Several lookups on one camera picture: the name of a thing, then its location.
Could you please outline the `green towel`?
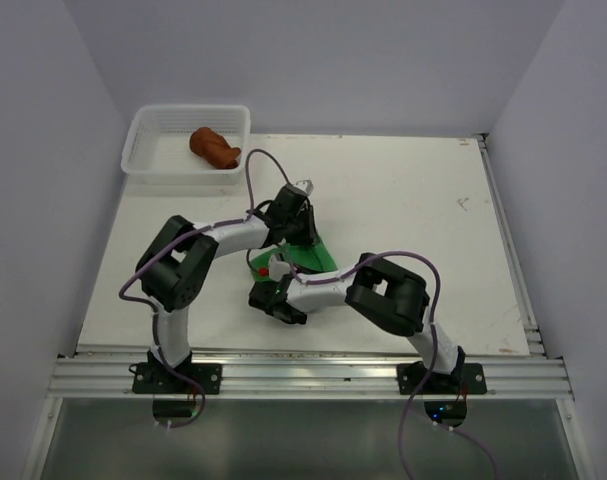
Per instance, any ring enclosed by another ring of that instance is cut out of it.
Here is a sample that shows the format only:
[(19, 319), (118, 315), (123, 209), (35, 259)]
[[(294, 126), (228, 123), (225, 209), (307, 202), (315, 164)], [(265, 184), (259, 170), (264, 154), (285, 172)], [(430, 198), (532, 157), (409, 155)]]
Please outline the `green towel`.
[(269, 248), (254, 258), (250, 251), (245, 254), (245, 261), (255, 282), (272, 281), (268, 276), (268, 261), (272, 254), (280, 253), (293, 265), (300, 274), (319, 274), (337, 269), (336, 262), (322, 240), (312, 246), (296, 246), (282, 242)]

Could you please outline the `brown towel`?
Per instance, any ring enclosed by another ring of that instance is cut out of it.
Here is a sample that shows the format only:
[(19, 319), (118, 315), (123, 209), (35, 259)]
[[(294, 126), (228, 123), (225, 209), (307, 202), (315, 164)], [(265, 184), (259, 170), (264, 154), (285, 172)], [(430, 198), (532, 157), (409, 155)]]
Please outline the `brown towel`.
[(189, 148), (215, 169), (231, 170), (239, 166), (241, 149), (231, 147), (223, 136), (209, 127), (201, 127), (191, 134)]

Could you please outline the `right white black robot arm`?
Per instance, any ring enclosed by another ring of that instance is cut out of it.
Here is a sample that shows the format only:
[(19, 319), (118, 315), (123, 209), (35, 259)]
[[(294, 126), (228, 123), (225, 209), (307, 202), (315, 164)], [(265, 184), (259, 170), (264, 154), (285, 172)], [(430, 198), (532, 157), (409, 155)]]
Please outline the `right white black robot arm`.
[(364, 253), (349, 268), (313, 274), (273, 263), (280, 276), (254, 284), (251, 307), (285, 324), (304, 325), (310, 313), (349, 306), (380, 330), (406, 339), (434, 389), (447, 393), (463, 382), (466, 354), (436, 322), (442, 278), (429, 259), (408, 251)]

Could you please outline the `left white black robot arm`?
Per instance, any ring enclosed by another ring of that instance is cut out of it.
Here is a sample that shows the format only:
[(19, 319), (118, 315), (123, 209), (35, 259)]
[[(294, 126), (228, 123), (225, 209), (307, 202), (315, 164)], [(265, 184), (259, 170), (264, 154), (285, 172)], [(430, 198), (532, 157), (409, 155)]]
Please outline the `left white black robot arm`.
[(309, 196), (309, 180), (284, 185), (262, 211), (252, 207), (240, 219), (212, 225), (170, 217), (136, 265), (145, 299), (153, 308), (151, 353), (160, 363), (155, 379), (168, 392), (184, 390), (191, 369), (188, 341), (189, 305), (197, 298), (212, 262), (246, 250), (288, 241), (312, 246), (319, 240)]

